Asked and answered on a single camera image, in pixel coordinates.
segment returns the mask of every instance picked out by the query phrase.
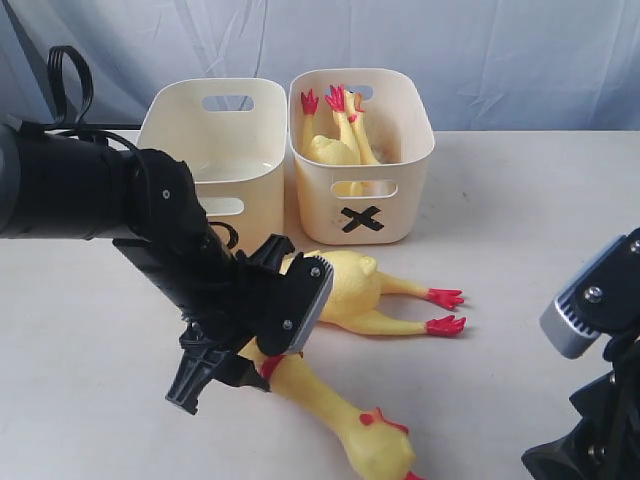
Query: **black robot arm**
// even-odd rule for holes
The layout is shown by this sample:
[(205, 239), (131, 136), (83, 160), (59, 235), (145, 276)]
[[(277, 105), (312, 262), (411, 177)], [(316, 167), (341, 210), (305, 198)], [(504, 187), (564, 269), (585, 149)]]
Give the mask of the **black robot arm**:
[(233, 255), (208, 224), (184, 162), (100, 133), (129, 150), (70, 138), (74, 131), (0, 125), (0, 238), (113, 238), (187, 323), (166, 397), (187, 412), (196, 413), (212, 379), (268, 390), (238, 352), (253, 338), (266, 355), (298, 352), (328, 298), (331, 266), (298, 253), (281, 274), (294, 251), (281, 235), (251, 256)]
[(578, 358), (601, 334), (612, 370), (574, 393), (582, 417), (567, 435), (525, 452), (536, 480), (640, 478), (640, 229), (621, 235), (574, 276), (541, 317), (551, 343)]

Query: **rubber chicken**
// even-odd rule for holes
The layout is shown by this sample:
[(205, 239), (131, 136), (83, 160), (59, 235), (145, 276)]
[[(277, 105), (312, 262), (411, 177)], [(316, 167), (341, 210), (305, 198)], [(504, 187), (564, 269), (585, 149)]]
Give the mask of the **rubber chicken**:
[[(331, 86), (331, 96), (325, 95), (325, 99), (333, 110), (333, 121), (340, 131), (340, 139), (327, 138), (324, 135), (314, 135), (314, 118), (318, 110), (318, 97), (313, 89), (308, 94), (300, 93), (302, 112), (304, 114), (302, 125), (302, 155), (314, 162), (325, 165), (359, 165), (360, 151), (349, 119), (347, 118), (344, 102), (344, 87)], [(362, 184), (360, 182), (342, 182), (334, 187), (338, 196), (361, 196)]]
[(347, 115), (349, 123), (351, 124), (351, 130), (353, 131), (353, 135), (358, 143), (358, 150), (360, 151), (360, 163), (362, 165), (382, 165), (373, 154), (373, 150), (371, 150), (371, 144), (369, 143), (369, 138), (364, 128), (362, 93), (353, 93), (345, 90), (344, 96), (346, 98)]
[[(338, 325), (362, 335), (435, 335), (453, 337), (464, 329), (466, 317), (448, 315), (427, 322), (411, 322), (388, 317), (376, 310), (385, 294), (405, 294), (422, 298), (448, 310), (464, 303), (460, 290), (427, 288), (378, 271), (375, 258), (350, 250), (322, 253), (314, 251), (305, 256), (324, 257), (334, 269), (333, 289), (320, 321)], [(282, 270), (291, 264), (286, 259)]]
[(352, 468), (364, 480), (421, 480), (410, 472), (416, 455), (404, 425), (380, 408), (360, 410), (322, 382), (302, 355), (266, 357), (255, 342), (240, 355), (252, 360), (271, 391), (294, 402), (336, 434)]
[[(375, 258), (342, 250), (305, 256), (322, 256), (334, 268), (333, 289), (320, 321), (368, 335), (440, 335), (453, 337), (464, 329), (466, 318), (449, 315), (427, 322), (408, 322), (375, 310), (383, 294), (408, 294), (449, 310), (464, 302), (460, 290), (423, 287), (378, 271)], [(292, 259), (282, 263), (286, 272)], [(379, 407), (361, 410), (322, 382), (302, 355), (266, 357), (255, 340), (240, 355), (252, 360), (269, 381), (271, 391), (317, 417), (338, 437), (353, 469), (364, 480), (421, 480), (410, 471), (416, 455), (409, 429), (385, 418)]]

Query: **black x mark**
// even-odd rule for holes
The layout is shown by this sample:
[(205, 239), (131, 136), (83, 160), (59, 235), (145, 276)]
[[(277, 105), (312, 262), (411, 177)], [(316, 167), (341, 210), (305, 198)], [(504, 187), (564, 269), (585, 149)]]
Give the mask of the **black x mark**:
[(372, 218), (376, 213), (380, 213), (380, 211), (381, 210), (376, 206), (371, 206), (362, 213), (358, 213), (350, 208), (344, 207), (341, 213), (352, 220), (342, 228), (342, 231), (344, 233), (349, 233), (360, 225), (364, 225), (375, 232), (382, 230), (384, 225)]

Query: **cream plastic bin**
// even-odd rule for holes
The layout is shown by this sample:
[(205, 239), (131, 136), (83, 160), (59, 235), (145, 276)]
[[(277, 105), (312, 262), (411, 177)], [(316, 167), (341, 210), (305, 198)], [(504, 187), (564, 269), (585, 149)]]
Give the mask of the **cream plastic bin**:
[[(329, 85), (372, 92), (362, 102), (365, 129), (383, 165), (323, 165), (302, 156), (300, 94), (319, 97), (314, 134), (339, 138), (324, 99)], [(415, 223), (435, 147), (433, 130), (415, 85), (406, 75), (380, 68), (315, 70), (300, 75), (289, 90), (289, 138), (295, 157), (300, 220), (314, 240), (328, 245), (381, 244), (404, 238)], [(338, 197), (332, 187), (345, 181), (386, 181), (386, 195)]]
[[(253, 108), (220, 109), (237, 99)], [(161, 90), (137, 145), (184, 160), (212, 228), (232, 249), (251, 254), (271, 233), (284, 230), (286, 138), (287, 101), (280, 85), (206, 78)]]

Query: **white tabletop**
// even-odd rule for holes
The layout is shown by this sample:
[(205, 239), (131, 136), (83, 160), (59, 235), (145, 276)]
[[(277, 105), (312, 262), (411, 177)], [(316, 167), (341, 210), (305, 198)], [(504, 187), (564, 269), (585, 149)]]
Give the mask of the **white tabletop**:
[[(538, 317), (583, 261), (640, 224), (639, 152), (635, 132), (437, 133), (414, 231), (358, 250), (389, 273), (464, 290), (467, 334), (318, 328), (305, 358), (357, 406), (410, 427), (415, 473), (530, 478), (523, 451), (568, 433), (567, 397), (608, 370), (603, 340), (565, 360)], [(318, 247), (293, 200), (287, 233)], [(164, 400), (183, 324), (108, 241), (5, 240), (0, 272), (0, 479), (358, 478), (332, 434), (275, 395), (214, 383), (195, 417)], [(444, 313), (405, 298), (383, 307)]]

